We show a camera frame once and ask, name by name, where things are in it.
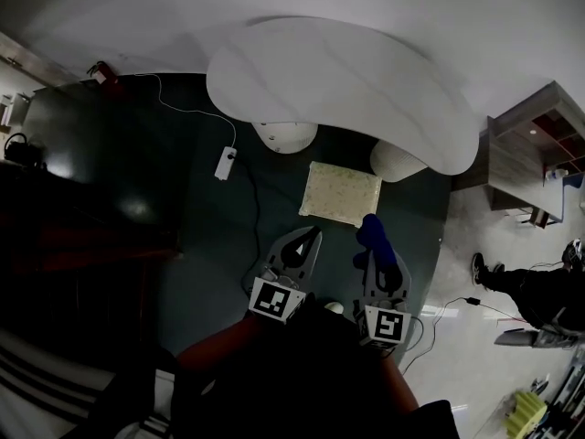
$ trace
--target white cable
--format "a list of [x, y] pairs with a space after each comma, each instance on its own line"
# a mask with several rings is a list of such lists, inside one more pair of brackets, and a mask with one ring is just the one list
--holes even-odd
[[140, 75], [134, 75], [135, 77], [156, 77], [158, 79], [158, 101], [163, 104], [164, 106], [173, 109], [175, 111], [179, 111], [179, 112], [184, 112], [184, 113], [193, 113], [193, 112], [197, 112], [197, 113], [203, 113], [205, 115], [210, 115], [211, 117], [218, 117], [219, 119], [226, 121], [227, 123], [229, 123], [231, 125], [231, 128], [234, 131], [234, 139], [231, 142], [231, 147], [233, 148], [234, 145], [236, 144], [236, 126], [229, 121], [228, 119], [226, 119], [225, 117], [222, 117], [221, 115], [217, 115], [216, 113], [210, 113], [210, 112], [203, 112], [200, 111], [198, 109], [194, 109], [193, 111], [186, 111], [185, 109], [179, 109], [178, 107], [172, 106], [170, 104], [167, 104], [166, 102], [164, 102], [161, 99], [161, 94], [163, 93], [163, 81], [161, 80], [161, 77], [159, 77], [158, 75], [154, 74], [154, 73], [143, 73]]

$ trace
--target tile floor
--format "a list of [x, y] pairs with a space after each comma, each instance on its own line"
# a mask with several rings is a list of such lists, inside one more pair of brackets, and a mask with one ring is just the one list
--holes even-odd
[[[567, 243], [583, 237], [585, 216], [579, 208], [581, 190], [565, 187], [565, 219], [545, 230], [516, 224], [504, 212], [491, 211], [482, 188], [452, 193], [441, 253], [421, 320], [425, 333], [400, 363], [404, 370], [432, 339], [432, 320], [445, 303], [460, 296], [480, 298], [482, 304], [517, 316], [506, 294], [486, 292], [472, 284], [470, 261], [483, 252], [486, 263], [503, 262], [506, 269], [529, 268], [537, 262], [557, 262]], [[420, 403], [451, 402], [462, 439], [505, 437], [501, 401], [535, 377], [550, 374], [545, 399], [562, 382], [572, 350], [500, 347], [495, 338], [524, 324], [505, 320], [490, 309], [457, 301], [449, 305], [439, 325], [434, 349], [417, 359], [406, 380]], [[418, 338], [419, 329], [413, 339]]]

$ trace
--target white table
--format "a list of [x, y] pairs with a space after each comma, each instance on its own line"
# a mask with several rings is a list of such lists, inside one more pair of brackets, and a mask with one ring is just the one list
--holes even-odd
[[247, 27], [212, 58], [207, 90], [235, 119], [355, 130], [446, 175], [477, 153], [478, 120], [453, 83], [368, 27], [312, 17]]

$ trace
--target black shoe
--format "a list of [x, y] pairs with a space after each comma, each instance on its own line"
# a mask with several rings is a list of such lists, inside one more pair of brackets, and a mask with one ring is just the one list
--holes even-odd
[[478, 252], [472, 258], [472, 279], [475, 284], [480, 283], [480, 275], [483, 272], [487, 272], [487, 267], [485, 266], [484, 257], [483, 255]]

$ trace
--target blue object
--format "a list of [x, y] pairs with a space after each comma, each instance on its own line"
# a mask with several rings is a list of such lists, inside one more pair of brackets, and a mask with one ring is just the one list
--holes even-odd
[[382, 273], [397, 265], [396, 254], [386, 237], [384, 225], [376, 215], [370, 213], [364, 217], [362, 227], [357, 231], [356, 238], [366, 248], [365, 252], [361, 252], [354, 257], [354, 266], [356, 268], [360, 270], [367, 269], [369, 251], [374, 253], [376, 266]]

